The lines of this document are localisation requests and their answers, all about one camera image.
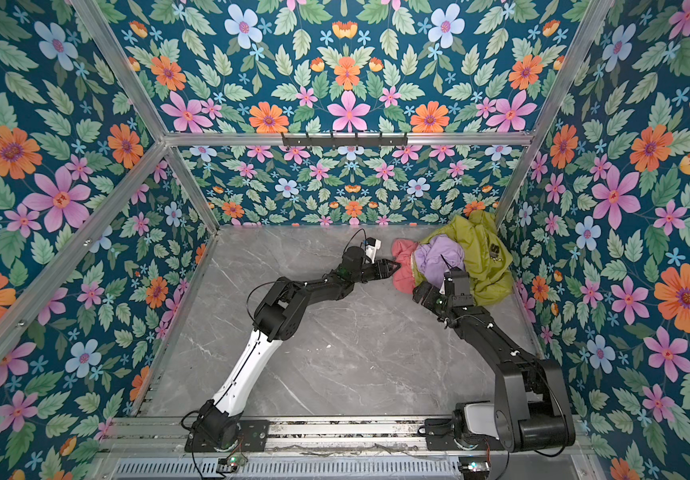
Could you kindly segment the pink red cloth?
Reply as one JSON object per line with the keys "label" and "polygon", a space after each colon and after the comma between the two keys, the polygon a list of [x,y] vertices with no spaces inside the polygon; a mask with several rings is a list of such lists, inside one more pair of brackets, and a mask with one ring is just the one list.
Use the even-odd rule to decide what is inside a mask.
{"label": "pink red cloth", "polygon": [[415,262],[415,252],[420,244],[409,239],[396,239],[391,245],[393,260],[399,270],[392,276],[393,286],[401,293],[411,295],[418,285],[420,273]]}

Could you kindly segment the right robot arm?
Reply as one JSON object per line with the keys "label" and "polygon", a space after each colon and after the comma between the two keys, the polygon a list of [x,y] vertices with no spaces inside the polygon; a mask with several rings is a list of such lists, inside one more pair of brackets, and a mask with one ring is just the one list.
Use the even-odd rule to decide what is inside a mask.
{"label": "right robot arm", "polygon": [[524,350],[506,335],[490,312],[476,303],[465,272],[446,272],[442,287],[424,281],[412,296],[472,346],[494,374],[492,401],[459,403],[447,422],[426,422],[427,437],[449,436],[463,449],[494,439],[509,453],[533,451],[544,456],[556,456],[575,443],[560,366]]}

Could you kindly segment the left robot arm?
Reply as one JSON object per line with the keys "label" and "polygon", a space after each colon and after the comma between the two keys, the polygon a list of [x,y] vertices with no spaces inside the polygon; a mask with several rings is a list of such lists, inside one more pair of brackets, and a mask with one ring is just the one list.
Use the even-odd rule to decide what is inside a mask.
{"label": "left robot arm", "polygon": [[298,281],[280,277],[270,284],[251,315],[253,330],[239,360],[187,427],[187,452],[234,448],[250,393],[273,354],[295,335],[306,309],[317,303],[342,300],[357,284],[386,280],[400,270],[399,262],[377,258],[378,249],[378,242],[369,238],[361,246],[347,247],[339,265],[319,279]]}

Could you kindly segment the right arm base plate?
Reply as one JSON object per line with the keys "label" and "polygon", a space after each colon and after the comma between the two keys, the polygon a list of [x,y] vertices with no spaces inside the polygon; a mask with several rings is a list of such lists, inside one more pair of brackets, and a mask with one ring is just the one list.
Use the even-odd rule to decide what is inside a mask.
{"label": "right arm base plate", "polygon": [[417,434],[425,440],[429,451],[463,451],[471,447],[463,439],[461,422],[452,417],[426,418]]}

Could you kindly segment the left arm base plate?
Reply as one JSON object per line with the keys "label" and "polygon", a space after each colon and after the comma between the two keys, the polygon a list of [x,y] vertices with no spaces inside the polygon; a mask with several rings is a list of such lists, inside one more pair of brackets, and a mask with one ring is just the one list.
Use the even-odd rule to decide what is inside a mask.
{"label": "left arm base plate", "polygon": [[203,423],[191,427],[185,444],[187,453],[263,452],[269,438],[268,420],[228,420],[219,426]]}

